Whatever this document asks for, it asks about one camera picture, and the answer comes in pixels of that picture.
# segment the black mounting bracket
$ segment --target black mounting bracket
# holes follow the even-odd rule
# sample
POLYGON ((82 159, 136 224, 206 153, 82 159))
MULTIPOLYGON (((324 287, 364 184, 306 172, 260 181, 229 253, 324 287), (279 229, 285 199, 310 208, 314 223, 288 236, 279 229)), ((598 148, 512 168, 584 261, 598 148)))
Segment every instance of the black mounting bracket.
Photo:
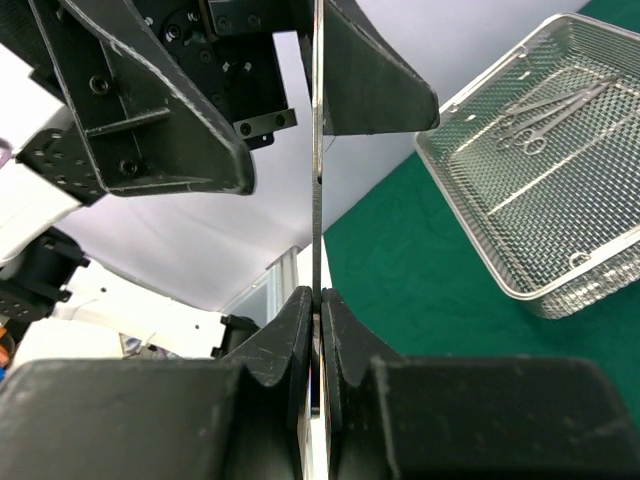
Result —
POLYGON ((246 144, 133 4, 113 1, 108 9, 92 0, 30 4, 104 190, 125 196, 252 193, 246 144))
POLYGON ((58 110, 27 142, 16 155, 16 162, 23 163, 85 206, 105 195, 66 107, 58 110))
POLYGON ((216 37, 296 30, 289 0, 208 0, 216 37))
POLYGON ((87 265, 75 241, 49 228, 0 270, 0 314, 18 322, 48 317, 56 303, 71 295, 60 287, 77 267, 87 265))

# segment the stainless steel tray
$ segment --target stainless steel tray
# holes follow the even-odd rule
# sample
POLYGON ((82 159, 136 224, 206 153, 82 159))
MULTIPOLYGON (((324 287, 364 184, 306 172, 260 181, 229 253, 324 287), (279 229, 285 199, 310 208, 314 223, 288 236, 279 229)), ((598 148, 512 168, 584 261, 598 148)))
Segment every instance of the stainless steel tray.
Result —
POLYGON ((509 296, 561 318, 640 278, 640 35, 544 22, 441 109, 417 151, 509 296), (496 148, 505 106, 615 75, 537 155, 496 148))

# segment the surgical scissors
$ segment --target surgical scissors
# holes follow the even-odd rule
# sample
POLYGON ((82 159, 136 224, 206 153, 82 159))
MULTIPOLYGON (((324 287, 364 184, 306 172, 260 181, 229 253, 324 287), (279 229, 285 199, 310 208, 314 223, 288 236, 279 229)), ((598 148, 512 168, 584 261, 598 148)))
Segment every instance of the surgical scissors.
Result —
MULTIPOLYGON (((536 115, 535 117, 515 127, 509 128, 506 132, 498 132, 498 135, 496 135, 498 138, 496 149, 504 150, 511 145, 518 145, 523 146, 523 150, 528 155, 535 155, 537 153, 540 153, 542 150, 544 150, 547 144, 547 141, 543 136, 544 134, 548 133, 551 129, 555 128, 558 124, 569 118, 575 112, 580 110, 584 105, 600 95, 602 91, 604 91, 609 85, 615 82, 616 78, 617 77, 606 77, 598 80, 597 82, 594 82, 588 87, 579 90, 578 92, 567 94, 568 97, 558 106, 551 108, 550 110, 547 110, 539 115, 536 115), (540 130, 534 130, 533 128, 530 128, 550 117, 553 117, 563 110, 566 110, 566 112, 553 119, 540 130)), ((559 97, 554 97, 547 101, 533 103, 520 109, 512 110, 510 114, 515 116, 525 111, 533 110, 534 108, 540 108, 541 106, 547 104, 557 103, 558 101, 561 101, 561 99, 559 97)))
POLYGON ((560 123, 564 122, 567 118, 576 113, 591 100, 600 95, 609 87, 609 85, 615 83, 615 81, 615 77, 608 77, 601 80, 600 85, 585 92, 575 103, 567 108, 567 111, 565 113, 558 115, 542 128, 538 130, 534 130, 533 128, 525 128, 524 130, 521 130, 518 133, 518 137, 521 139, 521 141, 524 141, 524 153, 526 153, 527 155, 537 155, 538 153, 542 152, 547 146, 547 137, 545 137, 547 133, 557 127, 560 123))
POLYGON ((562 100, 566 100, 566 102, 562 102, 563 105, 567 103, 573 103, 580 94, 582 94, 585 90, 588 90, 589 87, 583 87, 580 90, 574 90, 572 92, 565 92, 560 95, 556 95, 552 98, 547 98, 545 100, 540 100, 538 102, 533 102, 528 105, 523 105, 522 107, 513 108, 513 105, 503 109, 504 118, 500 120, 499 126, 503 128, 508 128, 513 125, 518 118, 518 115, 526 112, 530 112, 531 110, 537 110, 538 108, 546 107, 547 105, 553 105, 554 103, 562 102, 562 100))

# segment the green cloth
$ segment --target green cloth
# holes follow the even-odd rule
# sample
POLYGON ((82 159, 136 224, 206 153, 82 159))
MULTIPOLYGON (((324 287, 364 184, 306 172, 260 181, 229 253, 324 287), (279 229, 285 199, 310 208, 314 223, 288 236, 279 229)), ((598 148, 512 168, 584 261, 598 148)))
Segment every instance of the green cloth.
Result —
POLYGON ((417 155, 325 234, 333 285, 400 353, 569 355, 597 362, 640 423, 640 283, 562 321, 499 289, 417 155))
POLYGON ((580 10, 580 13, 633 32, 640 32, 640 2, 635 0, 592 0, 580 10))

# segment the gray surface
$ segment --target gray surface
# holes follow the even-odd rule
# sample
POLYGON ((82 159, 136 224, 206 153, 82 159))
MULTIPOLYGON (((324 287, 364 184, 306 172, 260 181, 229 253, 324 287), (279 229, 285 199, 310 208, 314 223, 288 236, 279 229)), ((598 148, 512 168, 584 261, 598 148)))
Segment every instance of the gray surface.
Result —
POLYGON ((267 318, 267 285, 260 285, 251 295, 247 295, 244 302, 229 313, 239 317, 249 317, 258 326, 264 327, 271 320, 267 318))
MULTIPOLYGON (((546 17, 585 0, 361 0, 388 42, 438 92, 454 95, 546 17)), ((256 152, 258 187, 248 198, 205 194, 109 197, 63 228, 90 252, 188 303, 219 308, 292 245, 311 240, 311 109, 293 34, 276 37, 298 127, 256 152)), ((0 53, 0 135, 21 145, 56 108, 0 53), (37 104, 24 115, 23 106, 37 104)), ((324 225, 331 225, 413 150, 409 134, 325 143, 324 225)))

